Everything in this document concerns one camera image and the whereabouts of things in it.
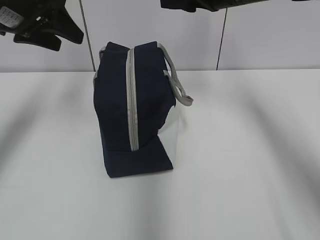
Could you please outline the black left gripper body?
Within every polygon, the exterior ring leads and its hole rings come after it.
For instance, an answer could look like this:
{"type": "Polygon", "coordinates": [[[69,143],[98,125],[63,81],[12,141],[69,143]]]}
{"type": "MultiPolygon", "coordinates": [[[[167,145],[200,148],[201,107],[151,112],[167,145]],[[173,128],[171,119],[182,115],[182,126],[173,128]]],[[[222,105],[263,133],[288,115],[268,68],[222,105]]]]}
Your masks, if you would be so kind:
{"type": "Polygon", "coordinates": [[[19,33],[51,9],[64,8],[65,0],[1,0],[0,35],[19,33]]]}

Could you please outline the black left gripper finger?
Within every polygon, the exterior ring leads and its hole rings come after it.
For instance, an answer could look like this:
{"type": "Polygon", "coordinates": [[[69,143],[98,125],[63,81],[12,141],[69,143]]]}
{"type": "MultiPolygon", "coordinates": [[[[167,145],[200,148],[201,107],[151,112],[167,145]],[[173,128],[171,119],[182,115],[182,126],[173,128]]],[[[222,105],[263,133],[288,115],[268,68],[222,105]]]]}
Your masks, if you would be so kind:
{"type": "Polygon", "coordinates": [[[47,32],[15,34],[13,41],[17,44],[34,45],[56,52],[60,50],[62,44],[56,35],[47,32]]]}
{"type": "Polygon", "coordinates": [[[66,1],[48,0],[47,3],[48,9],[43,14],[45,24],[41,31],[80,45],[83,42],[84,33],[68,13],[66,1]]]}

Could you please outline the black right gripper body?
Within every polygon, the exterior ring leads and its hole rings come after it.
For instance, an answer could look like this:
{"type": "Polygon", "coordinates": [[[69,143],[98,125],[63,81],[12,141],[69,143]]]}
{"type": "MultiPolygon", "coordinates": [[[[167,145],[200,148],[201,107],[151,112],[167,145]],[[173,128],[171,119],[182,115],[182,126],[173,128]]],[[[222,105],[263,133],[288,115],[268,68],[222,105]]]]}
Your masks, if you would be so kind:
{"type": "Polygon", "coordinates": [[[195,13],[197,9],[217,12],[222,9],[262,2],[261,0],[160,0],[163,9],[195,13]]]}

